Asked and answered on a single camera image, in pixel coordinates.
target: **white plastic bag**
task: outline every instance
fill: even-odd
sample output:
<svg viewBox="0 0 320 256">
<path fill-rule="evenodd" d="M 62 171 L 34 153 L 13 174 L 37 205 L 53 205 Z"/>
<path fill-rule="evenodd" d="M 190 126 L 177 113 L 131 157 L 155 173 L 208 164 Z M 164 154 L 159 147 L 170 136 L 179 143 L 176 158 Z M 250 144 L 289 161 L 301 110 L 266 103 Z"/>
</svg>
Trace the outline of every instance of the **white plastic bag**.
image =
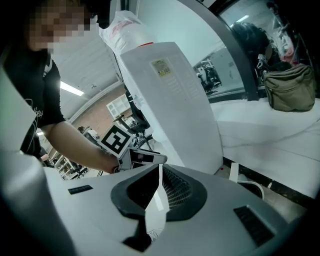
<svg viewBox="0 0 320 256">
<path fill-rule="evenodd" d="M 100 28 L 99 35 L 115 55 L 155 42 L 155 37 L 147 26 L 127 10 L 116 11 L 110 26 L 106 29 Z"/>
</svg>

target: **fluorescent light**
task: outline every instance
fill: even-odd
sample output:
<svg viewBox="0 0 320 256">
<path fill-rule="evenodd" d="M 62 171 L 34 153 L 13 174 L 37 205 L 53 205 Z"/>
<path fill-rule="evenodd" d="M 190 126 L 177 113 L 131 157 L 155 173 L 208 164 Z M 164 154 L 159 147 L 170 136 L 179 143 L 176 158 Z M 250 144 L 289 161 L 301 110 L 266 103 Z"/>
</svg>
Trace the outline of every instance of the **fluorescent light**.
<svg viewBox="0 0 320 256">
<path fill-rule="evenodd" d="M 66 91 L 68 91 L 70 93 L 73 93 L 75 95 L 81 96 L 82 94 L 84 94 L 84 92 L 82 92 L 82 91 L 70 86 L 69 84 L 66 84 L 65 82 L 62 82 L 62 81 L 60 82 L 60 88 L 63 89 L 63 90 L 66 90 Z"/>
<path fill-rule="evenodd" d="M 248 19 L 249 18 L 249 15 L 246 15 L 246 16 L 243 16 L 241 19 L 238 19 L 236 22 L 242 22 L 244 21 L 245 19 Z"/>
</svg>

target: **brick wall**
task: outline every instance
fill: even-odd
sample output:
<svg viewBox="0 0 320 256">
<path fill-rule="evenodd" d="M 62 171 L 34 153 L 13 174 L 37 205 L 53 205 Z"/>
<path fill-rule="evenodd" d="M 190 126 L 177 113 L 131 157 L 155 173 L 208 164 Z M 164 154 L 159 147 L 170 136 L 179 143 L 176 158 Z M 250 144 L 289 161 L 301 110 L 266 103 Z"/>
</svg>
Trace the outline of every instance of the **brick wall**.
<svg viewBox="0 0 320 256">
<path fill-rule="evenodd" d="M 75 128 L 78 128 L 79 126 L 90 126 L 100 135 L 100 137 L 103 136 L 114 120 L 107 108 L 107 104 L 125 93 L 126 90 L 123 85 L 115 88 L 89 107 L 72 123 L 72 125 Z"/>
</svg>

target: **warning label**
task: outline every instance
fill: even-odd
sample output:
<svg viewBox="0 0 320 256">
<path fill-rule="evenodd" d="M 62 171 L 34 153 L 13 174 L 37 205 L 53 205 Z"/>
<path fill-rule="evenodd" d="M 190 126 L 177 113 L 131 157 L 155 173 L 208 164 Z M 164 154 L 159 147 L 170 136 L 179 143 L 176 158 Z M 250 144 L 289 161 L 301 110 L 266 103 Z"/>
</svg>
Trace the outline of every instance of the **warning label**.
<svg viewBox="0 0 320 256">
<path fill-rule="evenodd" d="M 152 62 L 152 65 L 154 66 L 160 77 L 171 74 L 171 70 L 164 59 L 159 59 Z"/>
</svg>

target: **black t-shirt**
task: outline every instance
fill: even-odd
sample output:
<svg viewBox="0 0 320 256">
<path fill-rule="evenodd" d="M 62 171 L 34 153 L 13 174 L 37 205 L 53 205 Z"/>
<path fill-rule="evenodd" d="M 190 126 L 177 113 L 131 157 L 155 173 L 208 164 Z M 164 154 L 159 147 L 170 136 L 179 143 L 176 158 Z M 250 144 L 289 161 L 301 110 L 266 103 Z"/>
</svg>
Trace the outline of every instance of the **black t-shirt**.
<svg viewBox="0 0 320 256">
<path fill-rule="evenodd" d="M 12 45 L 4 69 L 15 88 L 36 113 L 21 150 L 37 158 L 41 146 L 37 128 L 65 119 L 60 110 L 60 74 L 47 50 L 31 51 L 24 45 Z"/>
</svg>

